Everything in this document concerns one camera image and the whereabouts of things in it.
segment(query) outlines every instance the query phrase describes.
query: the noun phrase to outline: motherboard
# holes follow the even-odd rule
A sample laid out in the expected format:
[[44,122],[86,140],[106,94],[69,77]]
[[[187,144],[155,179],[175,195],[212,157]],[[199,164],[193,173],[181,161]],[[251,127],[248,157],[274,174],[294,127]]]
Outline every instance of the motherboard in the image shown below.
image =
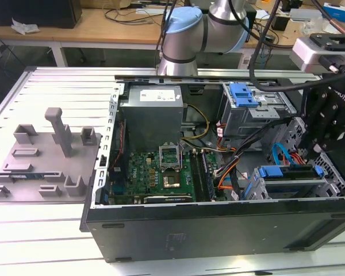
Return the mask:
[[[195,158],[204,156],[204,162],[196,162]],[[125,185],[112,185],[109,201],[113,204],[143,204],[166,203],[174,198],[180,202],[196,202],[199,200],[199,182],[197,176],[198,165],[201,163],[204,171],[209,176],[218,166],[213,153],[193,154],[192,152],[179,152],[179,160],[174,152],[131,152],[128,162],[128,177]],[[177,161],[179,168],[171,169],[161,167],[161,161],[173,164]],[[213,199],[213,178],[207,177],[204,188],[207,187],[210,198]]]

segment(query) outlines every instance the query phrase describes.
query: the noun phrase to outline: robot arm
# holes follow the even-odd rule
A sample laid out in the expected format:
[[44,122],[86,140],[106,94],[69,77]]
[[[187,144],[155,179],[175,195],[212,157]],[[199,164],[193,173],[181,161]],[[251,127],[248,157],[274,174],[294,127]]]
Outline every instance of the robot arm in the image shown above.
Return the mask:
[[[245,0],[229,1],[248,26]],[[231,13],[228,0],[217,0],[204,15],[196,7],[176,8],[168,21],[158,75],[197,75],[196,53],[235,51],[247,34]]]

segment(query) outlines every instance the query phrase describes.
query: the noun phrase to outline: ram slot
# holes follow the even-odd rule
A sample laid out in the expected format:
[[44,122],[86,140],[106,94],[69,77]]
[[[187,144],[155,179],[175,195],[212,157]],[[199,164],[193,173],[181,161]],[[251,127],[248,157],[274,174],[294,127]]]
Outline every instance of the ram slot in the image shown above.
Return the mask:
[[206,184],[206,174],[201,154],[190,153],[191,177],[193,180],[195,200],[197,202],[210,201],[210,195]]

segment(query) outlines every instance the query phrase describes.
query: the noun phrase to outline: label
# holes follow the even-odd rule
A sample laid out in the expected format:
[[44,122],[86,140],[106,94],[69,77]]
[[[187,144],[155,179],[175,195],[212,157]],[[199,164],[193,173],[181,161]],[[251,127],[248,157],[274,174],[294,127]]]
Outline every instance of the label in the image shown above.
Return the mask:
[[174,90],[145,89],[140,92],[141,102],[175,102]]
[[246,172],[240,174],[240,177],[238,177],[238,180],[244,180],[248,179],[248,174]]
[[223,129],[222,128],[217,128],[217,135],[218,137],[222,137],[223,136]]
[[237,193],[234,192],[234,190],[231,191],[231,197],[233,200],[238,201],[239,200],[239,196]]
[[25,175],[11,175],[11,178],[27,178]]
[[264,96],[254,96],[254,99],[257,102],[266,102],[266,98]]

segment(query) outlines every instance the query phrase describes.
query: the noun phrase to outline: blue box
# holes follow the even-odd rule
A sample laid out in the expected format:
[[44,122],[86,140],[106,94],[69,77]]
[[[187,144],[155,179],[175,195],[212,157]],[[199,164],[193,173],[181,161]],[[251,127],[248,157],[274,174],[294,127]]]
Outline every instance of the blue box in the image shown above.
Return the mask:
[[325,3],[323,5],[323,8],[325,11],[328,12],[328,14],[341,22],[345,22],[345,7],[340,5],[333,5],[330,3]]

